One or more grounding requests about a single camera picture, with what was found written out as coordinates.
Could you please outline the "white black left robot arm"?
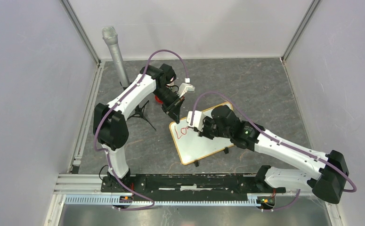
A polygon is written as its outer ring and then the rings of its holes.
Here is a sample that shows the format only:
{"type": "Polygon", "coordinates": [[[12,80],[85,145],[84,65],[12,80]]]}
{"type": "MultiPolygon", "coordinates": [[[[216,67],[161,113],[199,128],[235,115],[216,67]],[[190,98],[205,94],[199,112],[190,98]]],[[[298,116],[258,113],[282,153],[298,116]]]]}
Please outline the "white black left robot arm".
{"type": "Polygon", "coordinates": [[[124,145],[129,138],[128,117],[150,94],[162,101],[162,110],[176,123],[180,122],[180,109],[184,97],[174,92],[168,85],[176,78],[170,65],[159,68],[143,67],[137,78],[113,101],[99,103],[94,108],[93,133],[95,144],[101,144],[108,161],[108,171],[114,176],[112,185],[119,192],[130,187],[130,169],[125,159],[124,145]]]}

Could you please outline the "yellow framed whiteboard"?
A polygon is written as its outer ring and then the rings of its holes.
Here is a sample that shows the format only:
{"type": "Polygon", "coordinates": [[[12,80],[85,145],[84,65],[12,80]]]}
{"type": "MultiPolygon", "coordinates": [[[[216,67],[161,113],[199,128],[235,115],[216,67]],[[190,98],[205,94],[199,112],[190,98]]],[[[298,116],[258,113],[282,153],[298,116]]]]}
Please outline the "yellow framed whiteboard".
{"type": "Polygon", "coordinates": [[[172,122],[169,124],[169,130],[183,165],[188,165],[223,151],[225,148],[231,148],[234,145],[227,138],[216,137],[212,140],[200,137],[188,127],[186,117],[180,120],[180,123],[172,122]]]}

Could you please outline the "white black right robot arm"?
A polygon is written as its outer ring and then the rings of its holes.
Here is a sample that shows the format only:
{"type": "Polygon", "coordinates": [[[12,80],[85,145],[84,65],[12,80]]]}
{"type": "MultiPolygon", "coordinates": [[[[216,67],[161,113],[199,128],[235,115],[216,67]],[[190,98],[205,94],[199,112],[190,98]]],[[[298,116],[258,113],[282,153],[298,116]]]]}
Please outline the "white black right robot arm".
{"type": "Polygon", "coordinates": [[[336,150],[325,153],[284,140],[263,126],[240,120],[226,105],[214,108],[210,116],[190,111],[187,123],[200,137],[226,138],[238,148],[272,156],[294,167],[262,166],[254,180],[260,192],[271,188],[300,189],[332,204],[340,203],[342,194],[347,192],[349,170],[344,155],[336,150]]]}

